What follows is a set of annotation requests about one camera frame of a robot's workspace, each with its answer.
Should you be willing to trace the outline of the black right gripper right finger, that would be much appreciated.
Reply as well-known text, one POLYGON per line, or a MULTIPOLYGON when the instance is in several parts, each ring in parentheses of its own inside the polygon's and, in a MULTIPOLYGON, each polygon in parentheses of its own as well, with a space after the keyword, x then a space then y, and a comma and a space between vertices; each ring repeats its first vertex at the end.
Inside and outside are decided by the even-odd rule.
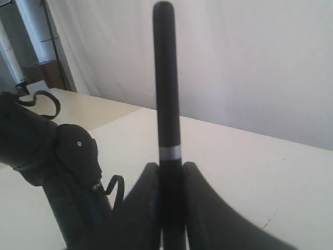
POLYGON ((193 162, 183 165, 190 249, 293 249, 234 211, 193 162))

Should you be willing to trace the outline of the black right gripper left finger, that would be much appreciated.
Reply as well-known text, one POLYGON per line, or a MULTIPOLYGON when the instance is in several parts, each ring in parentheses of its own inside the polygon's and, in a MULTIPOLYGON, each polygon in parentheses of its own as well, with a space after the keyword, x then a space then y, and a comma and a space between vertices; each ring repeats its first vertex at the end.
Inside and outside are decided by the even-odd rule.
POLYGON ((159 249, 161 241, 159 167, 148 163, 111 219, 70 249, 159 249))

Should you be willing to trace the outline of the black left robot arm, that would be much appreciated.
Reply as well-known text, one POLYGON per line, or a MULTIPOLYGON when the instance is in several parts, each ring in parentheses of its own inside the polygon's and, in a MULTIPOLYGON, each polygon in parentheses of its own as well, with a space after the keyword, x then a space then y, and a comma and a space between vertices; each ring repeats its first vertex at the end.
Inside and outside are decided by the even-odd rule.
POLYGON ((81 126, 59 125, 53 116, 32 112, 35 103, 1 94, 1 163, 43 188, 70 247, 111 214, 97 143, 81 126))

